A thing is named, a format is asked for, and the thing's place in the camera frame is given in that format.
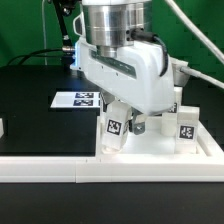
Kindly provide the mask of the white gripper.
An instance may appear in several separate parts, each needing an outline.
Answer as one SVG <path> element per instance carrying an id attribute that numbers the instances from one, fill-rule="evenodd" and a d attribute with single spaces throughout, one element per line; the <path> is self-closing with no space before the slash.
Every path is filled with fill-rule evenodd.
<path id="1" fill-rule="evenodd" d="M 101 92 L 102 112 L 118 98 L 141 112 L 133 114 L 132 129 L 134 134 L 143 134 L 146 115 L 171 109 L 174 79 L 170 57 L 163 46 L 132 38 L 135 33 L 144 34 L 141 22 L 116 14 L 81 14 L 73 20 L 73 29 L 79 36 L 73 68 L 107 91 Z"/>

